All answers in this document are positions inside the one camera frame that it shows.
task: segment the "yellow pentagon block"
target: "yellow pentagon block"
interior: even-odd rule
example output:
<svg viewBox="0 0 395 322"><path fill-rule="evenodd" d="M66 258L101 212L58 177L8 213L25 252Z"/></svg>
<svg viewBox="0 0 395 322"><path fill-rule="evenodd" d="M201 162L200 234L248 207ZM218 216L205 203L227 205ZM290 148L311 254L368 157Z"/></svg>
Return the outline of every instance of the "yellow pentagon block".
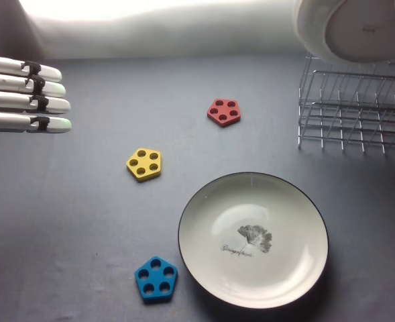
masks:
<svg viewBox="0 0 395 322"><path fill-rule="evenodd" d="M145 181L162 173L162 154L150 149L137 149L127 161L127 168L137 181Z"/></svg>

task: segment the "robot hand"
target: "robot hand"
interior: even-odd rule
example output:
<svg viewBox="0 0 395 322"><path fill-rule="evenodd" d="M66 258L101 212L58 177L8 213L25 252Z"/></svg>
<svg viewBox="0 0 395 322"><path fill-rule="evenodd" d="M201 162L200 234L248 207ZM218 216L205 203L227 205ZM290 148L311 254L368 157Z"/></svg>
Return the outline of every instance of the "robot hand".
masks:
<svg viewBox="0 0 395 322"><path fill-rule="evenodd" d="M58 83L61 80L62 74L55 68L0 57L0 131L69 131L68 119L27 114L67 113L70 104L61 98L66 94Z"/></svg>

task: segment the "plate rim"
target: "plate rim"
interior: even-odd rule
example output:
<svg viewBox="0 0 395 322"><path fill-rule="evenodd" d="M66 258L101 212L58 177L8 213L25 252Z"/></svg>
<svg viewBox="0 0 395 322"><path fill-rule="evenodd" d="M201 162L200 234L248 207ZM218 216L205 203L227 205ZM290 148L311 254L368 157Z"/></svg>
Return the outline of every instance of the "plate rim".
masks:
<svg viewBox="0 0 395 322"><path fill-rule="evenodd" d="M221 179L226 178L226 177L228 177L228 176L237 176L237 175L239 175L239 174L262 174L262 175L264 175L264 176L271 176L272 178L275 178L275 179L284 181L285 183L287 183L287 184L293 186L295 189L297 189L298 191L300 191L300 192L301 192L301 193L312 203L313 207L315 207L315 209L317 210L317 212L318 212L318 214L319 214L319 217L320 217L321 220L323 221L324 229L325 229L325 235L327 236L327 256L325 257L325 262L324 262L323 269L321 270L321 273L319 274L318 278L313 282L313 284L312 284L303 294L301 294L299 297L296 297L296 298L293 299L292 301L286 302L286 303L281 304L281 305L273 305L273 306L265 306L265 307L255 307L255 306L248 306L248 305L238 305L238 304L236 304L236 303L232 303L232 302L226 301L225 299L222 299L221 297L216 296L216 295L213 294L211 291L209 291L208 289L206 289L206 288L205 288L205 287L194 277L194 275L193 275L192 272L190 271L190 268L188 268L188 266L187 266L187 264L186 264L186 262L185 262L185 260L184 260L184 256L182 255L182 250L181 250L181 245L180 245L180 240L179 240L179 232L180 232L180 228L181 228L182 218L184 217L185 209L188 207L188 204L189 204L189 203L194 199L194 197L195 197L201 190L203 190L206 186L209 186L209 185L212 184L213 182L218 181L218 180L221 180ZM280 178L280 177L278 177L278 176L274 176L273 174L267 174L267 173L263 173L263 172L253 172L253 171L233 172L233 173L230 173L230 174L225 174L225 175L223 175L223 176L220 176L220 177L218 177L218 178L216 178L216 179L213 179L213 180L209 181L207 184L205 184L204 186L202 186L198 191L196 191L196 192L194 193L194 195L190 198L190 200L188 200L187 204L186 204L185 207L184 207L184 210L182 210L181 218L179 219L179 224L178 224L178 236L177 236L177 238L178 238L179 254L180 254L180 256L181 256L182 263L184 263L184 266L185 266L186 270L187 270L188 273L191 275L191 277L194 279L194 281L197 282L197 284L199 284L201 288L203 288L206 292L208 292L208 293L209 293L210 295L212 295L213 297L215 297L215 298L217 298L217 299L219 299L219 300L221 300L221 301L223 301L223 302L225 302L225 303L228 303L228 304L230 304L230 305L234 305L234 306L236 306L236 307L244 307L244 308L247 308L247 309L258 309L258 310L274 309L274 308L276 308L276 307L283 307L283 306L285 306L285 305L289 305L290 303L293 303L293 302L297 301L298 299L301 299L304 295L306 295L310 290L312 290L312 289L314 288L314 286L317 284L317 282L321 279L321 276L325 273L325 270L327 269L327 262L328 262L329 254L330 254L330 239L329 239L329 234L328 234L328 231L327 231L327 225L326 225L326 223L325 223L324 217L321 215L321 212L319 211L318 207L315 205L315 203L313 202L313 200L312 200L311 198L309 198L309 196L308 196L306 193L304 193L304 191L302 191L300 188L298 188L295 184L292 184L291 182L289 182L289 181L287 181L287 180L285 180L285 179L283 179L283 178Z"/></svg>

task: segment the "circular hole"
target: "circular hole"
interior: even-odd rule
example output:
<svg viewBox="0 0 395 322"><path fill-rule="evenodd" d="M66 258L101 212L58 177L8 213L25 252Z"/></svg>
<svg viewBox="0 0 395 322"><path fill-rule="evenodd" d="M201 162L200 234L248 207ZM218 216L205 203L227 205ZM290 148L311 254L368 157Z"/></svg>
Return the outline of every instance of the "circular hole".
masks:
<svg viewBox="0 0 395 322"><path fill-rule="evenodd" d="M154 293L154 285L153 284L145 284L144 293L147 295L151 295Z"/></svg>
<svg viewBox="0 0 395 322"><path fill-rule="evenodd" d="M166 267L165 269L163 269L163 275L164 275L165 277L172 277L172 276L173 276L173 273L174 273L173 268L170 267L170 266L168 266L168 267Z"/></svg>
<svg viewBox="0 0 395 322"><path fill-rule="evenodd" d="M161 261L160 260L157 260L157 259L155 259L155 260L152 260L151 261L151 268L153 269L153 270L158 270L159 268L160 268L160 266L162 265L162 263L161 263Z"/></svg>
<svg viewBox="0 0 395 322"><path fill-rule="evenodd" d="M168 292L170 290L170 285L167 282L163 282L160 284L160 291Z"/></svg>
<svg viewBox="0 0 395 322"><path fill-rule="evenodd" d="M147 270L140 270L139 273L137 273L137 277L139 277L141 280L146 280L148 277L150 277L150 272Z"/></svg>

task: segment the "metal dish rack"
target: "metal dish rack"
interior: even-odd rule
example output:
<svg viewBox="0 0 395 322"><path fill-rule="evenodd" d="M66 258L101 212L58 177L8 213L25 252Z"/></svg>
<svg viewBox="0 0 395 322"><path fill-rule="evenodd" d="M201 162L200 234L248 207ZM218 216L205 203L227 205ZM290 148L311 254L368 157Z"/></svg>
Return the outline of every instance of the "metal dish rack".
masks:
<svg viewBox="0 0 395 322"><path fill-rule="evenodd" d="M299 88L298 147L303 139L395 150L395 61L327 64L310 54Z"/></svg>

